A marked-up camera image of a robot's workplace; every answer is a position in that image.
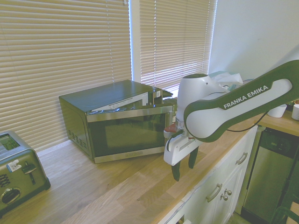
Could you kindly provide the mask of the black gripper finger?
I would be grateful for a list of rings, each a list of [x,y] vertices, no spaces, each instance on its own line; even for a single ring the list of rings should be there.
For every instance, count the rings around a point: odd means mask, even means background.
[[[195,165],[195,162],[196,162],[196,158],[197,158],[197,154],[198,154],[198,149],[199,149],[199,147],[195,148],[193,151],[190,152],[188,166],[191,169],[194,168],[194,165]]]
[[[180,162],[173,165],[171,167],[171,170],[172,170],[172,175],[173,175],[174,180],[176,180],[178,182],[180,179]]]

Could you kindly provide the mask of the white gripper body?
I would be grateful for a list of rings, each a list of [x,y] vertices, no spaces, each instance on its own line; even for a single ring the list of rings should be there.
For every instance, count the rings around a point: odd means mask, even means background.
[[[164,161],[174,166],[198,147],[198,140],[189,139],[183,134],[170,138],[165,145]]]

